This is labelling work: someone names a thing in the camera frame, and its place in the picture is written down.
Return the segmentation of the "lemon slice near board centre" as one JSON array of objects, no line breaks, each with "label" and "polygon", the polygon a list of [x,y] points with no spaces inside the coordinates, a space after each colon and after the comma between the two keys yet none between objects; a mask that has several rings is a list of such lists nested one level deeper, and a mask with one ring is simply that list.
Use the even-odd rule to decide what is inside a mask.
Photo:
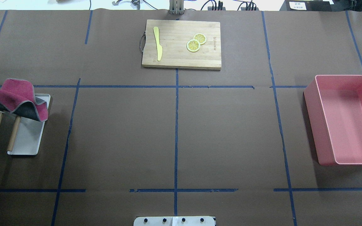
[{"label": "lemon slice near board centre", "polygon": [[192,40],[189,40],[187,41],[186,43],[186,48],[188,51],[190,52],[197,52],[200,50],[200,42],[198,40],[195,40],[195,39],[192,39]]}]

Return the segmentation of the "aluminium frame post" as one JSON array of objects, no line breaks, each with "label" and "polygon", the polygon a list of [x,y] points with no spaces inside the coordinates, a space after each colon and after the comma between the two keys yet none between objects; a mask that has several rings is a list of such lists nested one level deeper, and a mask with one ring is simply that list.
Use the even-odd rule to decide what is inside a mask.
[{"label": "aluminium frame post", "polygon": [[169,0],[169,14],[182,15],[185,13],[184,0]]}]

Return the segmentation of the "pink plastic bin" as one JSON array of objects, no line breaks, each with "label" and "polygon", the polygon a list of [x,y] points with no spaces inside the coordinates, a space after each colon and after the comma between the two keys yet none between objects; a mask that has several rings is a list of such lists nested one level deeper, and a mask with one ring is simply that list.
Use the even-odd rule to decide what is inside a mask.
[{"label": "pink plastic bin", "polygon": [[362,165],[362,75],[317,75],[304,98],[319,164]]}]

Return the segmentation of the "bamboo cutting board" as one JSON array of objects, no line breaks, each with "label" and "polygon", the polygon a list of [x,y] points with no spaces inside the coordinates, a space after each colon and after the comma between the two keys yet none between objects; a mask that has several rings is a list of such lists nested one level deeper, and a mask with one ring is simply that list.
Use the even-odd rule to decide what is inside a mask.
[{"label": "bamboo cutting board", "polygon": [[[159,27],[162,60],[157,61],[153,27]],[[197,33],[207,36],[207,42],[197,52],[190,52],[186,43]],[[148,19],[145,26],[145,46],[142,66],[221,70],[222,48],[220,22]]]}]

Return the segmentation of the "yellow plastic knife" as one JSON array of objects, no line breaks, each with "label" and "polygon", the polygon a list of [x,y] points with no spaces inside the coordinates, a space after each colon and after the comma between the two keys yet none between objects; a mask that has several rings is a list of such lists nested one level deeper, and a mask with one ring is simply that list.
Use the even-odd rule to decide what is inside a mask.
[{"label": "yellow plastic knife", "polygon": [[162,60],[163,47],[160,43],[160,30],[159,27],[153,27],[153,33],[155,36],[156,43],[156,51],[157,51],[157,61],[160,62]]}]

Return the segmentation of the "white tray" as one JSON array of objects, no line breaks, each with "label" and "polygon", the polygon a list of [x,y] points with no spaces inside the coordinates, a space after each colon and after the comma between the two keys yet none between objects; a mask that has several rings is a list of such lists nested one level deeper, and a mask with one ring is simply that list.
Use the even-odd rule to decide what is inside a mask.
[{"label": "white tray", "polygon": [[[49,108],[51,100],[50,94],[35,94],[36,101],[44,102]],[[25,116],[34,116],[36,111],[31,110],[30,102],[23,103],[19,108],[19,113],[24,113]],[[19,123],[18,132],[13,144],[12,149],[7,151],[8,155],[26,155],[32,156],[37,155],[41,138],[44,130],[45,122],[33,120],[33,118],[22,117]]]}]

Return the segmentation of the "lemon slice near board edge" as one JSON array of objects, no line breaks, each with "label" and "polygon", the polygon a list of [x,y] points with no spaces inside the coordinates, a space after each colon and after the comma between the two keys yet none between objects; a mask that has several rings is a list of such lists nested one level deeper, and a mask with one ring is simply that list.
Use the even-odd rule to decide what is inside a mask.
[{"label": "lemon slice near board edge", "polygon": [[204,45],[207,42],[207,36],[203,33],[197,33],[193,36],[193,39],[198,41],[200,45]]}]

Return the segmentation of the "pink grey cleaning cloth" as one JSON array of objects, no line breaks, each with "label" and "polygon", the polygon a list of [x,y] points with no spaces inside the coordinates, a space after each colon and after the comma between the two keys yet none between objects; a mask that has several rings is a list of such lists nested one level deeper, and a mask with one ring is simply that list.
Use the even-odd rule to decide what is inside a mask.
[{"label": "pink grey cleaning cloth", "polygon": [[0,109],[39,122],[48,119],[47,102],[36,97],[32,83],[23,79],[4,81],[0,89]]}]

